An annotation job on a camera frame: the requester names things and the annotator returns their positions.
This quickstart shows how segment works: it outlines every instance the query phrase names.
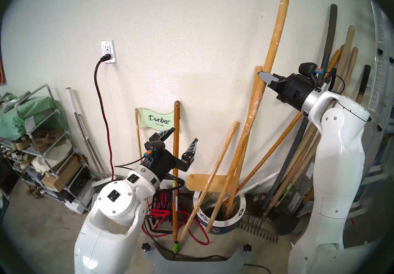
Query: green cloth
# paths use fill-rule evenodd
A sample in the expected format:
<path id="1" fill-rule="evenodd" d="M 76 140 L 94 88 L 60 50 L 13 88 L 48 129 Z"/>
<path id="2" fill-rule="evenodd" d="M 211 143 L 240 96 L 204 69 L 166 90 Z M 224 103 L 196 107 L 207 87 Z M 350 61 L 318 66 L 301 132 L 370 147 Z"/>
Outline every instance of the green cloth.
<path id="1" fill-rule="evenodd" d="M 34 116 L 34 122 L 38 124 L 47 116 L 41 114 L 41 112 L 48 109 L 56 109 L 56 106 L 59 108 L 62 118 L 60 118 L 59 114 L 54 114 L 42 124 L 42 128 L 68 130 L 67 117 L 60 103 L 54 101 L 51 97 L 38 96 L 31 97 L 18 106 L 18 111 L 22 118 L 19 117 L 15 108 L 7 113 L 4 113 L 4 109 L 0 109 L 0 137 L 9 140 L 19 139 L 26 133 L 25 119 Z"/>
<path id="2" fill-rule="evenodd" d="M 16 97 L 15 97 L 12 93 L 6 92 L 6 93 L 3 95 L 3 97 L 0 98 L 0 101 L 4 101 L 5 98 L 9 98 L 7 101 L 10 101 L 10 100 L 12 100 L 12 99 L 15 99 Z"/>

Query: wooden board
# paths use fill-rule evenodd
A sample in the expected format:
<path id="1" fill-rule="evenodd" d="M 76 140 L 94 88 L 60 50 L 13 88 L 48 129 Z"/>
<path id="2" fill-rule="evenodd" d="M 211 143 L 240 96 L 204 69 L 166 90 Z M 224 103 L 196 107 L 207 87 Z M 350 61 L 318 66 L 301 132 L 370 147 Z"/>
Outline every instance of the wooden board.
<path id="1" fill-rule="evenodd" d="M 203 191 L 210 174 L 189 174 L 186 179 L 186 187 L 191 191 Z M 214 176 L 208 192 L 221 192 L 226 183 L 226 176 Z M 227 192 L 230 192 L 232 186 L 229 186 Z"/>

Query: green tip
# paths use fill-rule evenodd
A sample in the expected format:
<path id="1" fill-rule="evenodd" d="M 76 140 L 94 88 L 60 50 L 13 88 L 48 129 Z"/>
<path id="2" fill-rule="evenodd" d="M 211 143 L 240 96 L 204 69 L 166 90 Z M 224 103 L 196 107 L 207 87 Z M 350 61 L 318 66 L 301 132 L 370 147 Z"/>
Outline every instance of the green tip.
<path id="1" fill-rule="evenodd" d="M 179 242 L 178 241 L 174 241 L 174 253 L 175 254 L 178 253 L 178 245 L 179 245 Z"/>

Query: black knob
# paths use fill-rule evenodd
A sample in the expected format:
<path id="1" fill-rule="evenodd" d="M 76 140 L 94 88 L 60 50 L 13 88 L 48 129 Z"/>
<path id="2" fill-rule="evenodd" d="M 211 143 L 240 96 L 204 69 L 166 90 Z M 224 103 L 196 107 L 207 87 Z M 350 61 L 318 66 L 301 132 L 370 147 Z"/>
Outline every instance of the black knob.
<path id="1" fill-rule="evenodd" d="M 142 250 L 144 252 L 149 252 L 151 250 L 150 244 L 148 242 L 145 242 L 144 244 L 142 244 Z"/>
<path id="2" fill-rule="evenodd" d="M 252 251 L 252 246 L 251 246 L 250 244 L 245 244 L 245 245 L 243 246 L 243 251 L 244 251 L 245 253 L 250 253 L 250 252 Z"/>

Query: dunbar drive sign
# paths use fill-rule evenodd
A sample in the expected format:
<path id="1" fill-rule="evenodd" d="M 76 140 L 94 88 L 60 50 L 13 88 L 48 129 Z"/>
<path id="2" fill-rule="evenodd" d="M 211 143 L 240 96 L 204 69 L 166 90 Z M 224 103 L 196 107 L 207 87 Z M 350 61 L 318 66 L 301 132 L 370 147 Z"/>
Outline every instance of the dunbar drive sign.
<path id="1" fill-rule="evenodd" d="M 138 108 L 141 116 L 141 128 L 152 128 L 158 131 L 170 129 L 174 126 L 174 112 L 159 114 L 150 109 Z"/>

